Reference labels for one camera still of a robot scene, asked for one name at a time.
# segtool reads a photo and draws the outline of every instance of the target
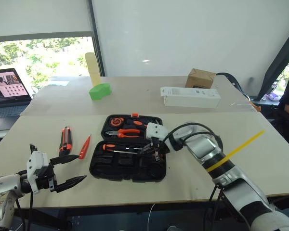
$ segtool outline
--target red-handled pliers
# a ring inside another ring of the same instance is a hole
[[[117,135],[118,138],[136,138],[136,137],[139,137],[139,135],[136,135],[136,136],[126,135],[127,133],[140,134],[140,130],[138,130],[138,129],[119,129],[118,131],[107,131],[106,132],[107,135],[110,135],[110,136]]]

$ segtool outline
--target laptop screen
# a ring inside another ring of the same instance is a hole
[[[31,100],[15,69],[0,70],[0,103]]]

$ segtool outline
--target green sponge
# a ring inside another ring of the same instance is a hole
[[[103,97],[110,95],[111,87],[109,83],[101,83],[91,88],[89,91],[92,100],[100,100]]]

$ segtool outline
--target white box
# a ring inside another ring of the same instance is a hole
[[[160,88],[166,106],[216,108],[221,100],[216,89]]]

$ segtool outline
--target black toolbox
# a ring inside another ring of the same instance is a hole
[[[149,122],[162,125],[162,120],[158,117],[138,114],[108,116],[101,132],[104,140],[95,147],[90,163],[90,173],[96,178],[108,180],[161,181],[166,176],[165,154],[169,152],[169,149],[164,145],[159,150],[158,161],[154,155],[155,152],[146,154],[138,152],[150,144],[150,140],[145,139],[146,124]],[[115,134],[107,134],[107,132],[116,132],[120,129],[130,129],[130,131],[136,129],[139,132],[129,132],[123,134],[121,138]]]

